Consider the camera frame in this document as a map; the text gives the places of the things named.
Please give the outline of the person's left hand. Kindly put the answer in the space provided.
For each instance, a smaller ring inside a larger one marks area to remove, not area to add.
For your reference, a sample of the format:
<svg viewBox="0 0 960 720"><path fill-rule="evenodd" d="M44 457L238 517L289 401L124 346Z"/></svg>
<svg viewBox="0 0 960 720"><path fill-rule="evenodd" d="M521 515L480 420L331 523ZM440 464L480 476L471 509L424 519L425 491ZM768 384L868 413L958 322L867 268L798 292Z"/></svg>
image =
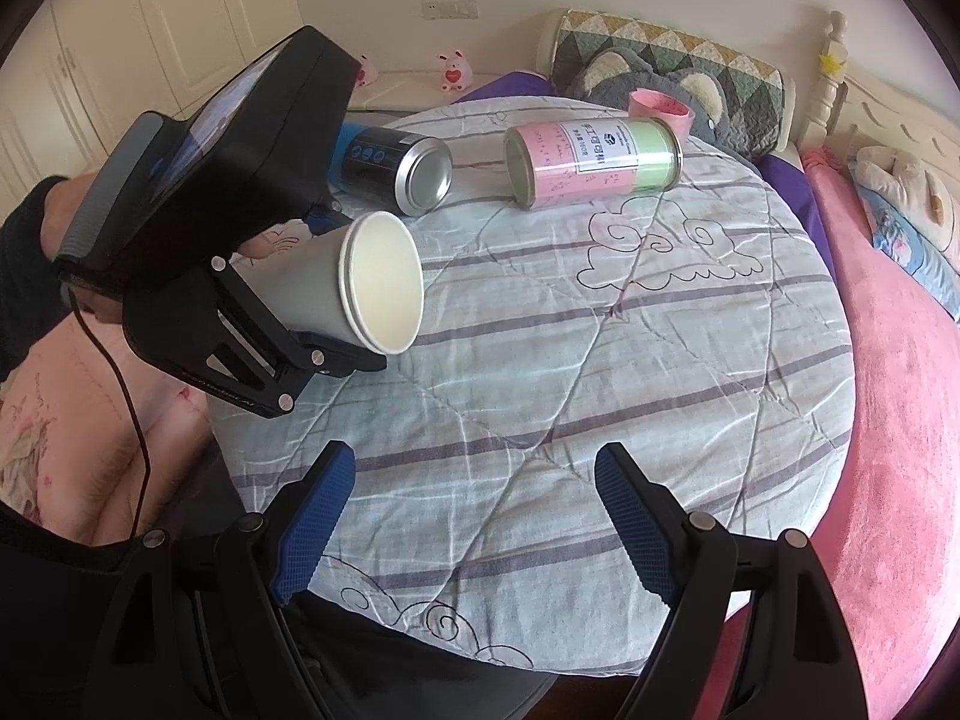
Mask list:
<svg viewBox="0 0 960 720"><path fill-rule="evenodd" d="M86 195L93 187L98 172L87 172L73 179L57 179L44 199L41 223L41 249L53 262L60 255L87 257L103 238L104 225L110 209L116 204L117 192L96 190L94 199ZM265 259L268 255L290 250L304 238L288 236L279 227L261 232L238 249L238 254L249 260Z"/></svg>

